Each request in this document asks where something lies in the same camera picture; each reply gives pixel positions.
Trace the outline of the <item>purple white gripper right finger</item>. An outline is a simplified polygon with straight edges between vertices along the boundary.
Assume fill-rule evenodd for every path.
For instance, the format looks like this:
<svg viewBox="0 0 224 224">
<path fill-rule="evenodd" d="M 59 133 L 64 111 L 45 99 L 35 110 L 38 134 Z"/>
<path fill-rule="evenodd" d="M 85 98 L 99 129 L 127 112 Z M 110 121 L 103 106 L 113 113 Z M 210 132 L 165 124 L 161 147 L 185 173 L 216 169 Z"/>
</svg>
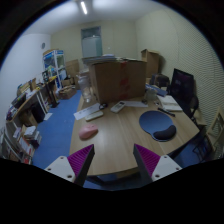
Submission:
<svg viewBox="0 0 224 224">
<path fill-rule="evenodd" d="M 134 145 L 133 154 L 144 184 L 155 182 L 181 170 L 168 155 L 159 156 L 138 144 Z"/>
</svg>

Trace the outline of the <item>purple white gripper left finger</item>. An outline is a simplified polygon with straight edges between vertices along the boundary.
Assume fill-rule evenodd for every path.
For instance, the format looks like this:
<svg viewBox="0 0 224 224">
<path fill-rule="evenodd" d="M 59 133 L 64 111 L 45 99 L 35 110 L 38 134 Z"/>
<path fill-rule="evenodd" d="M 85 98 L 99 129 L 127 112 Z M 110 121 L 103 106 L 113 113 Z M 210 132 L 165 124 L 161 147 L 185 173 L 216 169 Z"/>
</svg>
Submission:
<svg viewBox="0 0 224 224">
<path fill-rule="evenodd" d="M 78 186 L 83 186 L 94 155 L 94 145 L 91 144 L 68 157 L 59 156 L 45 170 Z"/>
</svg>

